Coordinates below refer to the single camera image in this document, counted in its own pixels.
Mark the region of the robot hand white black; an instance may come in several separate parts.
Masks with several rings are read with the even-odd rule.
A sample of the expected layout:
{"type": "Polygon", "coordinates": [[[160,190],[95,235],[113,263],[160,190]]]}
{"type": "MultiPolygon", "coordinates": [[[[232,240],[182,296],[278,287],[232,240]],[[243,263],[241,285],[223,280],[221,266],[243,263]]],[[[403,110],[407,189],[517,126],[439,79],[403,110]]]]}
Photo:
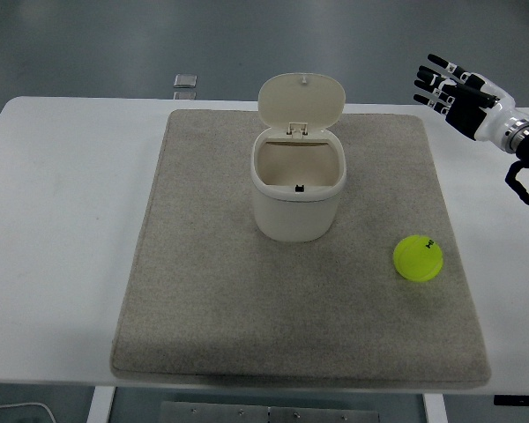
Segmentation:
{"type": "Polygon", "coordinates": [[[434,54],[428,60],[437,68],[421,66],[414,84],[424,93],[414,100],[431,108],[460,134],[474,141],[489,141],[507,153],[519,133],[529,131],[529,115],[501,87],[479,73],[434,54]]]}

